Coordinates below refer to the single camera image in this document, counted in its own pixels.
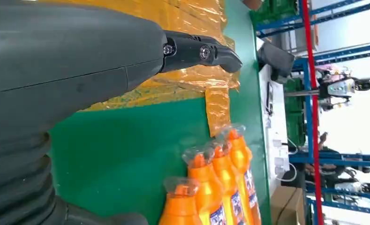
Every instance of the cardboard box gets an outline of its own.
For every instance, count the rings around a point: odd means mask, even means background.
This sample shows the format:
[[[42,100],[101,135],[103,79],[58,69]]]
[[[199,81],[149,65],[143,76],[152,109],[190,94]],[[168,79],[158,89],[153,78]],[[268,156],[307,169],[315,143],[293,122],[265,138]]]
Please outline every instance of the cardboard box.
[[[271,197],[273,225],[305,225],[301,188],[278,186]]]
[[[263,0],[243,0],[243,3],[250,9],[257,11],[261,7]]]

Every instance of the orange bottle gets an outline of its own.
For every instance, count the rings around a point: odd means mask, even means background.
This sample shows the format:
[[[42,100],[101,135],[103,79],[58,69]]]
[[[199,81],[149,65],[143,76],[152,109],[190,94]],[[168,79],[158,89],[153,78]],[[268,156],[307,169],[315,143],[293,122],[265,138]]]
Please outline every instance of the orange bottle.
[[[169,177],[164,181],[167,200],[159,225],[203,225],[196,209],[196,180]]]
[[[233,124],[222,130],[220,138],[226,139],[232,145],[230,158],[239,173],[243,174],[239,192],[246,222],[250,225],[261,225],[257,194],[250,171],[252,152],[246,145],[244,132],[243,125]]]
[[[223,187],[212,167],[213,148],[194,147],[182,158],[188,164],[188,176],[200,183],[196,194],[196,208],[203,225],[226,225],[222,205]]]
[[[238,181],[242,177],[230,160],[230,145],[217,141],[211,144],[215,148],[212,166],[224,189],[222,201],[227,225],[243,225],[244,215],[238,189]]]

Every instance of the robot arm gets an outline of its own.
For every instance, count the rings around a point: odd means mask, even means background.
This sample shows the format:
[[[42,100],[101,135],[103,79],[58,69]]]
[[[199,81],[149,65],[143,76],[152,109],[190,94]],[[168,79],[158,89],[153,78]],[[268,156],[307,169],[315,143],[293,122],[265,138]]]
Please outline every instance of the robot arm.
[[[47,131],[160,72],[242,63],[215,39],[162,30],[123,13],[0,1],[0,224],[144,225],[99,218],[55,196]]]
[[[97,7],[0,3],[0,137],[45,132],[159,72],[202,64],[235,72],[215,39]]]

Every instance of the screw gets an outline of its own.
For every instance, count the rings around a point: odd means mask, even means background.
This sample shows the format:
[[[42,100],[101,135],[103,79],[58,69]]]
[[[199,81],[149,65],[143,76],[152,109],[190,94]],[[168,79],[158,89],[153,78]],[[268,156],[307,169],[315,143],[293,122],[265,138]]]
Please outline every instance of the screw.
[[[165,45],[163,47],[163,53],[164,55],[169,55],[173,52],[173,47],[171,45]]]
[[[201,46],[200,48],[200,58],[207,59],[210,55],[210,48],[206,45]]]

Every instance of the green table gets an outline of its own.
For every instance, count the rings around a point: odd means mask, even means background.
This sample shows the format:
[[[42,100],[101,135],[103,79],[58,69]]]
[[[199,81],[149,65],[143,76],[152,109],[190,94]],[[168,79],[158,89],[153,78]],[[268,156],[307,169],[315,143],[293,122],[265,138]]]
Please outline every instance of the green table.
[[[255,37],[248,12],[240,1],[227,0],[225,34],[236,41],[244,63],[240,91],[230,91],[231,117],[247,126],[263,222],[270,224]],[[183,151],[210,139],[203,98],[78,112],[51,134],[59,195],[102,216],[138,211],[151,225],[157,224],[164,206],[164,178],[185,176]]]

